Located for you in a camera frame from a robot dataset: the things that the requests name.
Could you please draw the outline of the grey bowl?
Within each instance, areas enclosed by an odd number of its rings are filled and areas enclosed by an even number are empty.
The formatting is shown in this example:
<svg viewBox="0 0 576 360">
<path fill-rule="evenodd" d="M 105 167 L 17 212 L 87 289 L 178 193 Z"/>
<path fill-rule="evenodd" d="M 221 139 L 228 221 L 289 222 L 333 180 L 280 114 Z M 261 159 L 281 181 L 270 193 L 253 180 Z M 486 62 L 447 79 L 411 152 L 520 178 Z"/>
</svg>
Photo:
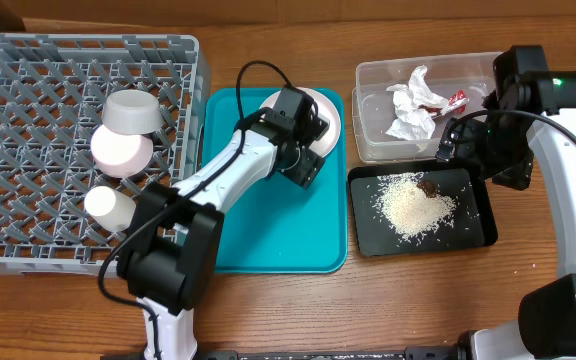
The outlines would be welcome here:
<svg viewBox="0 0 576 360">
<path fill-rule="evenodd" d="M 158 99 L 141 90 L 120 90 L 110 94 L 104 104 L 102 123 L 123 135 L 144 135 L 164 125 Z"/>
</svg>

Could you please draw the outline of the cream white cup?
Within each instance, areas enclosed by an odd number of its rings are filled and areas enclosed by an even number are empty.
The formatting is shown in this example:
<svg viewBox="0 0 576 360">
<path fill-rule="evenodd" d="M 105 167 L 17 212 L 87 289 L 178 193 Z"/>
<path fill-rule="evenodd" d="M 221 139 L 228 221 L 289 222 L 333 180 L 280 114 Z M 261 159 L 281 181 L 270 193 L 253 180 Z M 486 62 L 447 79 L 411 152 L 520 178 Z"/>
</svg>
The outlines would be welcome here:
<svg viewBox="0 0 576 360">
<path fill-rule="evenodd" d="M 96 186 L 85 195 L 84 209 L 105 230 L 120 232 L 130 226 L 136 203 L 113 188 Z"/>
</svg>

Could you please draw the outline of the white napkin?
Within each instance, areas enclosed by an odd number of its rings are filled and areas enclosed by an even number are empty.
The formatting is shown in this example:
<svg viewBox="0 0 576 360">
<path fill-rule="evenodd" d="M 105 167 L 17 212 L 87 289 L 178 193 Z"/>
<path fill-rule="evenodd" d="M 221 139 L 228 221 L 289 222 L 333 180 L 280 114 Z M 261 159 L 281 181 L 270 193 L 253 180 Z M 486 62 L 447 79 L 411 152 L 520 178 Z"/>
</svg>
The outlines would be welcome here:
<svg viewBox="0 0 576 360">
<path fill-rule="evenodd" d="M 444 109 L 449 100 L 432 92 L 425 81 L 425 65 L 417 66 L 407 84 L 387 88 L 392 93 L 395 119 L 386 134 L 406 141 L 429 140 L 436 129 L 433 117 Z"/>
</svg>

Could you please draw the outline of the brown food scrap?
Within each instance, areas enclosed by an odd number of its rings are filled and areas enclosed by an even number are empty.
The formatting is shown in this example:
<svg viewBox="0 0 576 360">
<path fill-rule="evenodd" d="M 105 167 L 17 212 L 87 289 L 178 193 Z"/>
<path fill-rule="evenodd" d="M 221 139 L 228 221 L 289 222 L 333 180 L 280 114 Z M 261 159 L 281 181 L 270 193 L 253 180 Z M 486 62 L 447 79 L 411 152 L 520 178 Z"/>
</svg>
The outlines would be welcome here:
<svg viewBox="0 0 576 360">
<path fill-rule="evenodd" d="M 439 186 L 431 180 L 422 180 L 417 187 L 423 191 L 427 198 L 435 198 L 439 195 Z"/>
</svg>

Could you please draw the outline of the large pink plate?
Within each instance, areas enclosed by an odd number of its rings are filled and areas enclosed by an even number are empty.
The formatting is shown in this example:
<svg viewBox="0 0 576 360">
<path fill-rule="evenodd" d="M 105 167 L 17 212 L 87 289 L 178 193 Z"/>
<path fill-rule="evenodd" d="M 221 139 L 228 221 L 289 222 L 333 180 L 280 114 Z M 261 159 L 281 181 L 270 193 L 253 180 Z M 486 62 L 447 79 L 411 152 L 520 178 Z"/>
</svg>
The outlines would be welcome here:
<svg viewBox="0 0 576 360">
<path fill-rule="evenodd" d="M 311 150 L 325 158 L 334 149 L 339 139 L 341 132 L 340 114 L 332 102 L 322 93 L 309 88 L 296 88 L 305 91 L 308 95 L 313 97 L 318 105 L 319 116 L 329 125 L 328 130 L 325 132 L 323 137 L 320 140 L 313 142 L 310 146 Z M 259 109 L 258 113 L 259 118 L 250 126 L 250 131 L 267 138 L 269 142 L 270 128 L 265 123 L 265 110 L 275 104 L 280 90 L 262 103 L 262 107 Z"/>
</svg>

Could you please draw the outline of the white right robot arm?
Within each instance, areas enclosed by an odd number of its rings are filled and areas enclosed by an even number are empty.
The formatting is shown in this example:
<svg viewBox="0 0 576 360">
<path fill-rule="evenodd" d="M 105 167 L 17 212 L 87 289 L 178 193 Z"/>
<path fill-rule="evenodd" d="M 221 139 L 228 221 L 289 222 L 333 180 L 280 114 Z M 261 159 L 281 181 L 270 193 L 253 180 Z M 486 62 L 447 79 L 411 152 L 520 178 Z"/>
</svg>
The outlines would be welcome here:
<svg viewBox="0 0 576 360">
<path fill-rule="evenodd" d="M 576 71 L 552 71 L 540 45 L 493 62 L 479 111 L 451 119 L 436 153 L 516 190 L 539 165 L 555 227 L 557 278 L 525 295 L 515 320 L 461 336 L 469 359 L 576 359 Z"/>
</svg>

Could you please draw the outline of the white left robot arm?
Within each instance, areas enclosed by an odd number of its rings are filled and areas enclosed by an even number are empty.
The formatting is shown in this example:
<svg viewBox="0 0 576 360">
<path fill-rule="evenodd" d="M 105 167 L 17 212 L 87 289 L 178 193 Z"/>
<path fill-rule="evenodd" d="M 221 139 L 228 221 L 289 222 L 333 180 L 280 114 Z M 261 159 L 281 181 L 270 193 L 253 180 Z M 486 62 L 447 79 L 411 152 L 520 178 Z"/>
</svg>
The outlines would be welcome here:
<svg viewBox="0 0 576 360">
<path fill-rule="evenodd" d="M 321 93 L 284 86 L 236 123 L 228 145 L 194 175 L 147 186 L 117 273 L 144 313 L 145 359 L 192 359 L 192 311 L 214 273 L 225 215 L 256 182 L 278 173 L 308 188 L 334 148 L 340 113 Z"/>
</svg>

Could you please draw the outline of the white rice pile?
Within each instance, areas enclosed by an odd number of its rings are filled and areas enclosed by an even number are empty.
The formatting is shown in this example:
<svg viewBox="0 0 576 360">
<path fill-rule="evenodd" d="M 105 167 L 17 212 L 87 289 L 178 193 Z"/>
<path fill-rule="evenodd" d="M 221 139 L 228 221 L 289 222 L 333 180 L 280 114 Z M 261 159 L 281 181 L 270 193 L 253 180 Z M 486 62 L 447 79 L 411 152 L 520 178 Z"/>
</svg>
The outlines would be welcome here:
<svg viewBox="0 0 576 360">
<path fill-rule="evenodd" d="M 423 172 L 381 175 L 377 177 L 376 195 L 371 196 L 373 216 L 396 236 L 397 247 L 403 243 L 420 246 L 442 225 L 454 226 L 459 201 L 427 193 L 422 188 Z"/>
</svg>

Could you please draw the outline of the small pink bowl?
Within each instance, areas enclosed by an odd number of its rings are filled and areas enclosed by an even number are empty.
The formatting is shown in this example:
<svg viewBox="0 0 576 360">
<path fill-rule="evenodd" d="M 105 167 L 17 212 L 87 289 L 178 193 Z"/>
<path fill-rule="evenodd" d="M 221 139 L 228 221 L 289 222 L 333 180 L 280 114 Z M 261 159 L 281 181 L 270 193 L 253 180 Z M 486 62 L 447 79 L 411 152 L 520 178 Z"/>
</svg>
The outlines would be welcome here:
<svg viewBox="0 0 576 360">
<path fill-rule="evenodd" d="M 114 178 L 127 178 L 146 168 L 153 155 L 153 142 L 141 135 L 112 132 L 105 125 L 93 133 L 90 150 L 97 167 Z"/>
</svg>

